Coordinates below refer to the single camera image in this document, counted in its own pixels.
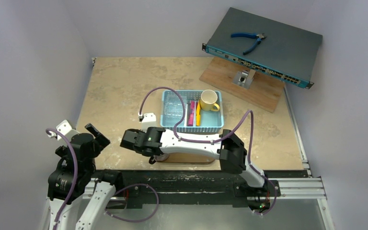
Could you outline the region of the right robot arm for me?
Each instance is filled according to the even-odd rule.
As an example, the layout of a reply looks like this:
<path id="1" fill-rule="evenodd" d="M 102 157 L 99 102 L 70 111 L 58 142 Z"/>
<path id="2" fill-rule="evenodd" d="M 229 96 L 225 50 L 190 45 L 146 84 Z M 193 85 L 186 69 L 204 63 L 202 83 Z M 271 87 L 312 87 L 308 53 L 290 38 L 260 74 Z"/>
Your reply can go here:
<path id="1" fill-rule="evenodd" d="M 279 188 L 265 172 L 251 161 L 250 149 L 234 131 L 224 129 L 222 134 L 174 133 L 163 127 L 149 127 L 146 131 L 128 129 L 124 132 L 120 147 L 146 157 L 171 153 L 195 154 L 219 160 L 221 171 L 242 177 L 247 187 L 256 195 L 265 191 L 276 198 Z"/>

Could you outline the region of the brown wooden oval tray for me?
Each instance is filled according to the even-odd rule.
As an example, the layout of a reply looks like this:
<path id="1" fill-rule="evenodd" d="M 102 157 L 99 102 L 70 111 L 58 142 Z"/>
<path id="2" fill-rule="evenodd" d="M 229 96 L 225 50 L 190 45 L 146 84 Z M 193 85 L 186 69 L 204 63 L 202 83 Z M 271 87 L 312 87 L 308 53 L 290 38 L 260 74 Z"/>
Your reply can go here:
<path id="1" fill-rule="evenodd" d="M 163 163 L 191 163 L 191 164 L 209 164 L 215 159 L 203 155 L 191 154 L 191 153 L 170 153 L 169 156 L 157 157 L 156 162 Z"/>

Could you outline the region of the purple translucent cup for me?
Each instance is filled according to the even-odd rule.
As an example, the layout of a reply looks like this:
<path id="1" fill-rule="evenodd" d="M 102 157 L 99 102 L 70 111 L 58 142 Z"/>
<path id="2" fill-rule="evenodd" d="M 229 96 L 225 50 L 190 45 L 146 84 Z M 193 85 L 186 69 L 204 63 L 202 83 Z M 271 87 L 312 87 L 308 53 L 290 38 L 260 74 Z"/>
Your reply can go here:
<path id="1" fill-rule="evenodd" d="M 168 155 L 152 156 L 149 158 L 149 164 L 155 164 L 156 162 L 165 161 L 168 157 Z"/>

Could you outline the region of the light blue plastic basket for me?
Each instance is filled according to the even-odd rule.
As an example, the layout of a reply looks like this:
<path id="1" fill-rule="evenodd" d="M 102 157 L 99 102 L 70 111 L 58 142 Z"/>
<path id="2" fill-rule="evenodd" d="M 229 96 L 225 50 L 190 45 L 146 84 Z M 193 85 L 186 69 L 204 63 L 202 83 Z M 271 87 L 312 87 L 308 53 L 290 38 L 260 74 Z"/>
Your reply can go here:
<path id="1" fill-rule="evenodd" d="M 203 92 L 202 90 L 178 90 L 178 94 L 183 99 L 183 102 L 186 103 L 190 101 L 198 102 L 200 100 L 200 95 Z M 161 118 L 160 125 L 166 129 L 173 129 L 173 126 L 166 126 L 163 121 L 163 112 L 164 112 L 164 101 L 167 95 L 173 94 L 170 90 L 165 90 L 161 96 Z M 184 127 L 184 121 L 177 126 L 177 132 L 181 133 L 218 133 L 220 129 L 224 126 L 224 116 L 223 110 L 218 112 L 213 111 L 204 111 L 201 110 L 201 126 L 196 126 L 196 116 L 194 116 L 194 126 Z"/>

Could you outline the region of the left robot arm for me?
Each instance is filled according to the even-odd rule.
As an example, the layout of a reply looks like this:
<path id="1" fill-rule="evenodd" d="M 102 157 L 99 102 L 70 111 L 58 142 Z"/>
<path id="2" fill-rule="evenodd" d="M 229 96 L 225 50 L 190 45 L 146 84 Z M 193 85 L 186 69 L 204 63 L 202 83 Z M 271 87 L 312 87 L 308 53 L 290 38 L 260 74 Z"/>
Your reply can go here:
<path id="1" fill-rule="evenodd" d="M 101 172 L 94 179 L 90 201 L 78 215 L 85 188 L 96 171 L 94 159 L 111 143 L 92 124 L 85 128 L 87 132 L 81 133 L 63 120 L 56 128 L 46 129 L 49 137 L 62 143 L 55 151 L 60 161 L 48 178 L 51 230 L 93 230 L 111 196 L 123 192 L 121 172 Z"/>

